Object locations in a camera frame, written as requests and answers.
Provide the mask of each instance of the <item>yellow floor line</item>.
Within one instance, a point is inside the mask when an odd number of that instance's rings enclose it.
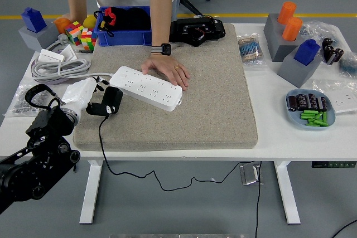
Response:
[[[217,18],[266,18],[268,13],[211,13],[209,14]],[[60,14],[43,15],[44,19],[57,19]],[[193,14],[178,14],[178,18],[190,18]],[[295,17],[310,17],[310,18],[357,18],[357,13],[295,13]],[[21,20],[20,15],[0,15],[0,20]]]

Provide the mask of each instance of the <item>blue storage bin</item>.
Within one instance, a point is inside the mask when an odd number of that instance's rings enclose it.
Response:
[[[108,7],[100,7],[99,10],[103,11]],[[132,7],[118,7],[124,9],[130,9]],[[150,16],[150,7],[137,6],[137,8],[143,9]],[[98,29],[98,26],[103,21],[103,14],[98,13],[97,22],[95,23],[94,32],[98,35],[97,43],[99,46],[115,46],[115,45],[151,45],[151,30],[149,31],[111,31],[114,36],[108,36],[108,33]]]

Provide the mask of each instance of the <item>yellow ball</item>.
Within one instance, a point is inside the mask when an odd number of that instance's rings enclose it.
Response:
[[[95,22],[97,19],[94,17],[94,15],[89,15],[83,22],[83,27],[84,28],[94,28],[95,27]]]

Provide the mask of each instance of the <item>gray felt mat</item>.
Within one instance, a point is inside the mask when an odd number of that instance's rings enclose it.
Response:
[[[174,111],[165,111],[124,95],[119,112],[102,126],[107,151],[249,149],[258,140],[247,82],[234,26],[226,36],[199,47],[173,43],[172,55],[190,74],[189,89]],[[121,66],[141,70],[148,46],[96,46],[90,72],[116,72]],[[151,70],[150,75],[166,79]],[[100,103],[102,93],[92,102]],[[81,150],[100,150],[98,126],[103,117],[83,112],[74,130]]]

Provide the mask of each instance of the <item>blue plate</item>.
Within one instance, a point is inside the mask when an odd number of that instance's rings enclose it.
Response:
[[[289,111],[288,107],[289,107],[289,102],[288,102],[288,97],[289,96],[296,96],[298,94],[314,94],[315,97],[324,97],[326,99],[326,104],[327,104],[327,123],[329,124],[328,127],[312,127],[308,124],[307,120],[303,120],[300,119],[300,114],[303,113],[303,111]],[[328,99],[328,97],[316,90],[311,90],[311,89],[294,89],[288,92],[288,94],[286,94],[286,110],[288,112],[288,116],[289,118],[293,121],[294,124],[298,125],[301,128],[305,128],[308,130],[323,130],[326,128],[329,128],[330,126],[333,125],[333,123],[335,122],[336,119],[336,115],[335,115],[335,111],[332,107],[331,101]]]

